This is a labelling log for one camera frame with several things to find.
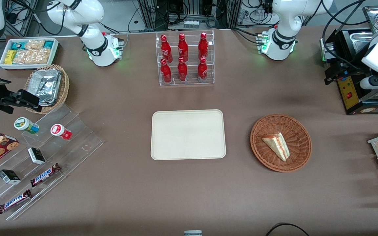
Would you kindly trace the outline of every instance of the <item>snickers bar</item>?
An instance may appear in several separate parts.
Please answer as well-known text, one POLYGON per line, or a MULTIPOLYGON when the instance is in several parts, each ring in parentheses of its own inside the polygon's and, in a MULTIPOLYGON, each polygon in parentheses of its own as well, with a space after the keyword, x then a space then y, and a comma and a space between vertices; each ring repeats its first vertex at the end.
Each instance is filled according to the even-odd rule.
POLYGON ((18 197, 12 199, 8 203, 5 203, 4 205, 0 205, 0 214, 6 212, 10 207, 22 202, 23 200, 27 198, 32 198, 32 192, 30 190, 26 190, 23 194, 19 195, 18 197))
POLYGON ((49 176, 53 175, 55 172, 60 170, 58 163, 51 166, 47 171, 41 173, 35 179, 31 180, 31 186, 35 187, 36 185, 40 184, 41 182, 45 181, 49 176))

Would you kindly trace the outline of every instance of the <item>small black box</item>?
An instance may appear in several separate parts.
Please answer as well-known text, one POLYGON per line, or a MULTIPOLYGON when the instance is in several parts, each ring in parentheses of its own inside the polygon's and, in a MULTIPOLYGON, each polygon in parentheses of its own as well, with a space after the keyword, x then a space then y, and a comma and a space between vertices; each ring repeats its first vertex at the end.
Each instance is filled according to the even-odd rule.
POLYGON ((29 156, 31 158, 31 161, 33 163, 36 163, 36 164, 39 164, 39 165, 45 164, 46 160, 43 157, 43 154, 40 152, 39 149, 31 147, 31 148, 28 149, 28 151, 29 151, 29 156))
POLYGON ((21 179, 15 174, 13 170, 1 170, 0 177, 6 184, 18 184, 21 179))

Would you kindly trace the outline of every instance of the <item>clear acrylic rack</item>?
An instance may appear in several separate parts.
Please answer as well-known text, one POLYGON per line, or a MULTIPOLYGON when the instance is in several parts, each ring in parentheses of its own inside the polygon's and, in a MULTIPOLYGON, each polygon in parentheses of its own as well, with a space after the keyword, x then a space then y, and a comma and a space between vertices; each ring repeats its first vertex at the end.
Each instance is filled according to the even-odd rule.
POLYGON ((156 33, 156 53, 157 53, 157 67, 158 67, 158 78, 160 86, 173 86, 173 85, 205 85, 205 84, 214 84, 215 83, 215 54, 214 54, 214 31, 213 30, 195 30, 195 31, 182 31, 174 32, 167 31, 163 33, 156 33), (189 48, 189 60, 186 62, 188 67, 188 79, 186 82, 182 82, 179 79, 179 73, 177 71, 177 65, 179 61, 179 52, 177 45, 179 44, 179 33, 185 34, 186 42, 188 43, 189 48), (198 44, 200 41, 201 33, 207 33, 208 41, 208 56, 206 58, 206 64, 208 66, 207 70, 207 79, 204 83, 198 81, 198 44), (161 40, 160 36, 164 34, 167 36, 167 41, 171 46, 171 55, 173 56, 172 63, 169 63, 171 69, 171 83, 166 84, 161 76, 161 64, 160 60, 162 59, 161 54, 161 40))
POLYGON ((36 134, 23 132, 18 137, 20 145, 12 151, 10 157, 0 160, 0 170, 14 170, 21 179, 17 185, 6 184, 0 178, 0 205, 24 193, 28 188, 33 197, 8 209, 2 214, 6 220, 15 220, 24 211, 48 193, 53 187, 64 180, 79 164, 89 157, 103 142, 78 117, 78 114, 67 105, 59 106, 36 122, 40 129, 36 134), (54 124, 62 124, 72 131, 72 137, 64 140, 53 136, 50 128, 54 124), (46 163, 38 165, 32 162, 27 150, 38 148, 46 159, 46 163), (52 165, 58 163, 62 168, 44 182, 32 188, 30 180, 36 178, 52 165))

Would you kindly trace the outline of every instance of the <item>white can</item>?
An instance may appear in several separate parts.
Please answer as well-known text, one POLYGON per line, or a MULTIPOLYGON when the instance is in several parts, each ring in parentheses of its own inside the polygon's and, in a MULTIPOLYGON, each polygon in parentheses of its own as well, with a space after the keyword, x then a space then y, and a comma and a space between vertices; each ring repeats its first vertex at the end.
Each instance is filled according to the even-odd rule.
POLYGON ((18 130, 25 130, 29 133, 37 133, 39 131, 39 125, 31 122, 25 117, 20 117, 15 120, 14 127, 18 130))

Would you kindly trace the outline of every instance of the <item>aluminum foil container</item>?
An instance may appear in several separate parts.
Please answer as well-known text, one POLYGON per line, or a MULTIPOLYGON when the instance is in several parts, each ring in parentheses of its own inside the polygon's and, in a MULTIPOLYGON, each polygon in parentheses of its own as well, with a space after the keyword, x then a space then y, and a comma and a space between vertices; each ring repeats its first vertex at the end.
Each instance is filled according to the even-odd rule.
POLYGON ((56 103, 62 72, 57 69, 37 70, 30 78, 27 91, 40 98, 39 105, 53 106, 56 103))

